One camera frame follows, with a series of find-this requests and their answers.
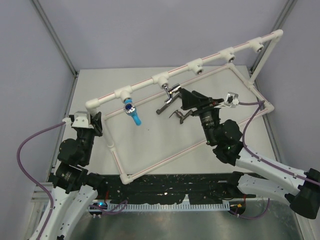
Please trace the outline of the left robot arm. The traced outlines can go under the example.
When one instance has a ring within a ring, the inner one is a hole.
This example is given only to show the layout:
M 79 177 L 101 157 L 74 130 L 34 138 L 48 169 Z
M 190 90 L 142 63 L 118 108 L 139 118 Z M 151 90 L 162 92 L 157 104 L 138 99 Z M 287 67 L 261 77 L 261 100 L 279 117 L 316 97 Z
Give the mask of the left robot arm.
M 102 199 L 108 185 L 98 173 L 90 173 L 89 165 L 95 137 L 103 135 L 102 114 L 91 116 L 78 111 L 68 120 L 76 138 L 61 142 L 57 156 L 60 162 L 52 176 L 50 201 L 32 240 L 67 240 L 81 216 L 94 199 Z

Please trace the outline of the white PVC pipe frame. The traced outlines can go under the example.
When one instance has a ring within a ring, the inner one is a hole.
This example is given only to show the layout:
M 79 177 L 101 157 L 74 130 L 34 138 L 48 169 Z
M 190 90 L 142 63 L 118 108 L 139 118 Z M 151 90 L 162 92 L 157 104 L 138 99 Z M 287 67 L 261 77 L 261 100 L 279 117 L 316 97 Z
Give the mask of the white PVC pipe frame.
M 82 69 L 79 72 L 73 105 L 84 105 L 102 113 L 106 127 L 96 139 L 88 169 L 103 175 L 122 175 L 125 181 L 151 174 L 229 173 L 234 167 L 220 162 L 206 144 L 198 117 L 183 124 L 171 116 L 181 107 L 175 101 L 160 115 L 166 93 L 161 81 L 180 84 L 213 98 L 228 92 L 239 94 L 243 102 L 262 100 L 263 96 L 249 81 L 246 67 L 227 63 L 207 66 L 195 75 L 188 66 Z M 132 99 L 141 125 L 124 112 L 124 101 Z

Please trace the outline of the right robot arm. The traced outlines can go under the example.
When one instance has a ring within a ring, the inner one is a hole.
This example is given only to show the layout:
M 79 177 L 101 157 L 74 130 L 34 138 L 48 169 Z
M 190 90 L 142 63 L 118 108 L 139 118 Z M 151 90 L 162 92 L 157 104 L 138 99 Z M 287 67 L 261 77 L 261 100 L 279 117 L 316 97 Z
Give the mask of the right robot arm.
M 231 119 L 221 122 L 220 109 L 244 105 L 236 93 L 214 99 L 195 90 L 180 89 L 182 109 L 193 110 L 199 117 L 207 145 L 224 163 L 256 173 L 260 178 L 241 172 L 233 173 L 226 185 L 231 197 L 257 195 L 282 202 L 296 214 L 307 219 L 317 218 L 320 209 L 320 172 L 285 165 L 257 153 L 246 143 L 246 131 Z

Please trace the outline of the chrome water faucet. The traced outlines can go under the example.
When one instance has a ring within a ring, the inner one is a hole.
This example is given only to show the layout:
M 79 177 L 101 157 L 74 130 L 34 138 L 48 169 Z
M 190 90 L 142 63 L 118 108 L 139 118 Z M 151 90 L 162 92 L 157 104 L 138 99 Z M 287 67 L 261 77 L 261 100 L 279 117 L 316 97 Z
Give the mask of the chrome water faucet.
M 165 91 L 165 93 L 167 94 L 168 98 L 164 101 L 166 105 L 169 105 L 172 103 L 173 98 L 174 98 L 174 94 L 178 93 L 181 89 L 181 85 L 175 84 L 172 87 L 169 87 L 169 85 L 167 83 L 162 85 L 162 89 Z

